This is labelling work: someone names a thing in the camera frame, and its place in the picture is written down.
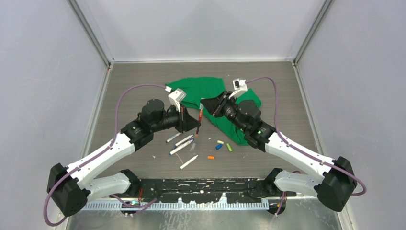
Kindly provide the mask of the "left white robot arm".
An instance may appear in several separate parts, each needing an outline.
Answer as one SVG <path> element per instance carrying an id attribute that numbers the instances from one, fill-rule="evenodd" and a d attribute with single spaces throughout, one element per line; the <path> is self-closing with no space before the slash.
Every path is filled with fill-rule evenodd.
<path id="1" fill-rule="evenodd" d="M 151 142 L 154 133 L 174 128 L 178 132 L 200 126 L 184 105 L 178 111 L 171 105 L 167 110 L 159 99 L 151 99 L 127 125 L 108 143 L 68 166 L 57 163 L 50 169 L 47 192 L 64 216 L 78 213 L 88 202 L 113 194 L 128 198 L 138 195 L 141 184 L 130 170 L 110 176 L 97 176 L 120 159 L 138 151 Z"/>

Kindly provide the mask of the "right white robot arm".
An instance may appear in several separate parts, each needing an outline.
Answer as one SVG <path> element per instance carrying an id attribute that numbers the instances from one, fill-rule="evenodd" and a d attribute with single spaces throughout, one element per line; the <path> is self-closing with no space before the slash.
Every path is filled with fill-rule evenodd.
<path id="1" fill-rule="evenodd" d="M 201 104 L 210 115 L 224 117 L 242 131 L 251 147 L 282 158 L 303 171 L 300 174 L 273 169 L 263 184 L 270 196 L 296 192 L 316 197 L 333 211 L 343 210 L 358 185 L 347 159 L 320 155 L 288 139 L 261 119 L 261 110 L 253 100 L 237 103 L 231 92 L 224 91 L 215 98 L 202 99 Z"/>

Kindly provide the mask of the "red orange pen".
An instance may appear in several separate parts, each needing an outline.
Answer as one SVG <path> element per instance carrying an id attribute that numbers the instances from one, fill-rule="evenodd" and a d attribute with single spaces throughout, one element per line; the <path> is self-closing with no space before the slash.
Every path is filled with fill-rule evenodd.
<path id="1" fill-rule="evenodd" d="M 196 137 L 196 138 L 198 138 L 198 135 L 199 135 L 199 131 L 200 131 L 200 127 L 201 127 L 202 116 L 203 116 L 203 108 L 200 108 L 200 111 L 199 111 L 199 118 L 198 118 L 199 125 L 198 125 L 198 127 L 197 127 L 197 129 L 196 129 L 196 134 L 195 134 L 195 137 Z"/>

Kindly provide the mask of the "white marker green tip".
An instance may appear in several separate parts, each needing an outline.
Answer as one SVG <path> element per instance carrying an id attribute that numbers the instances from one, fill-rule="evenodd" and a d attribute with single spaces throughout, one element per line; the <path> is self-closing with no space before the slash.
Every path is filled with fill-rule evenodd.
<path id="1" fill-rule="evenodd" d="M 185 167 L 187 167 L 190 163 L 192 163 L 193 161 L 195 161 L 198 158 L 199 155 L 196 155 L 194 157 L 192 157 L 191 159 L 189 159 L 187 162 L 185 162 L 183 165 L 180 166 L 180 170 L 183 170 Z"/>

